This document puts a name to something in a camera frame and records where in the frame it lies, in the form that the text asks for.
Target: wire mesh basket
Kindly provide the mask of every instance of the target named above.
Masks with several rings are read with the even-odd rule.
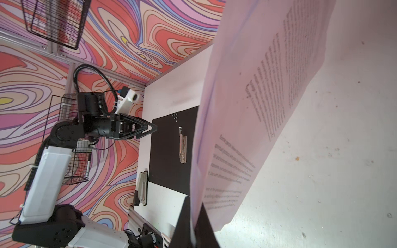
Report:
[[[50,132],[50,130],[47,131],[47,126],[53,126],[51,124],[55,124],[57,121],[69,120],[77,122],[77,114],[75,94],[53,95],[50,101],[50,108],[48,109],[44,135]],[[77,141],[77,146],[73,150],[63,184],[71,185],[88,181],[92,154],[90,144],[87,138],[81,138]]]
[[[21,0],[28,32],[77,49],[91,0]]]

